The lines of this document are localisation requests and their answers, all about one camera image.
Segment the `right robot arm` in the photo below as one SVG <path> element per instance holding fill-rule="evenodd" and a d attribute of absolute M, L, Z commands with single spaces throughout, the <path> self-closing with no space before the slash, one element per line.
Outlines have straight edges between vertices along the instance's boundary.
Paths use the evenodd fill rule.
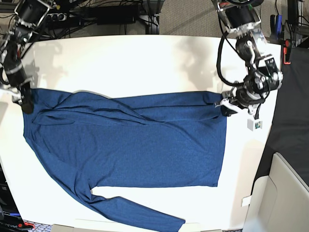
<path fill-rule="evenodd" d="M 25 114 L 34 110 L 30 84 L 33 77 L 26 74 L 22 59 L 34 42 L 25 46 L 35 30 L 40 31 L 33 40 L 41 36 L 41 24 L 52 5 L 52 0 L 21 0 L 14 10 L 14 23 L 0 43 L 0 91 L 10 94 Z"/>

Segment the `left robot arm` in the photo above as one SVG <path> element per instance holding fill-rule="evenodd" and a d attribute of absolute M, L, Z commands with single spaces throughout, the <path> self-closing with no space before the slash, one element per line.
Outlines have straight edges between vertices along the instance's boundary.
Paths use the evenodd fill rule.
<path fill-rule="evenodd" d="M 260 107 L 270 93 L 280 89 L 283 74 L 276 65 L 272 54 L 267 51 L 267 39 L 258 25 L 260 17 L 253 9 L 252 0 L 214 0 L 222 32 L 216 69 L 220 80 L 231 87 L 222 93 L 222 100 L 215 105 L 221 108 L 224 116 L 231 116 L 246 109 L 258 118 Z M 221 70 L 222 50 L 229 34 L 235 35 L 236 44 L 232 48 L 245 62 L 247 75 L 243 81 L 226 80 Z"/>

